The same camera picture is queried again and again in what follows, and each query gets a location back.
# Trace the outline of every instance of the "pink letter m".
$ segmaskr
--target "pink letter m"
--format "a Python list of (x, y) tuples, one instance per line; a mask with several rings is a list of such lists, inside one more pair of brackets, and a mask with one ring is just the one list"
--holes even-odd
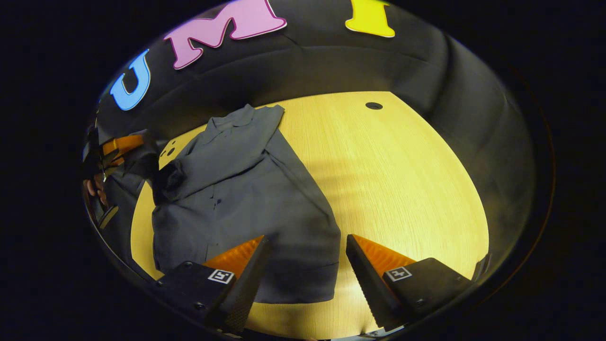
[(165, 38), (170, 39), (175, 51), (173, 67), (183, 69), (202, 56), (200, 47), (191, 46), (189, 39), (212, 48), (221, 46), (227, 24), (233, 20), (231, 39), (245, 39), (279, 30), (286, 26), (286, 20), (276, 17), (268, 0), (237, 0), (225, 6), (215, 19), (194, 19)]

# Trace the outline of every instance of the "wooden table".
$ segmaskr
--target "wooden table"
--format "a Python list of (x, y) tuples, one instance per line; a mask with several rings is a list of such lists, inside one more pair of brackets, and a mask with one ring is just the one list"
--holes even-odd
[[(382, 109), (365, 104), (379, 103)], [(305, 339), (377, 330), (345, 255), (358, 234), (412, 259), (434, 257), (468, 279), (488, 252), (482, 203), (461, 162), (436, 131), (390, 92), (295, 98), (281, 105), (279, 129), (327, 197), (341, 229), (334, 299), (310, 304), (254, 303), (247, 328)], [(206, 125), (171, 140), (160, 167)], [(145, 185), (133, 217), (133, 259), (152, 277), (152, 190)]]

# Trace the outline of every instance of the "gray cloth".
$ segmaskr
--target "gray cloth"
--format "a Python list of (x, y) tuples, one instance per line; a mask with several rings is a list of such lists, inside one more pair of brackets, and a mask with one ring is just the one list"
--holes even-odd
[(278, 130), (280, 106), (212, 118), (161, 172), (152, 223), (161, 271), (202, 263), (260, 235), (273, 253), (256, 302), (334, 296), (341, 232), (324, 194)]

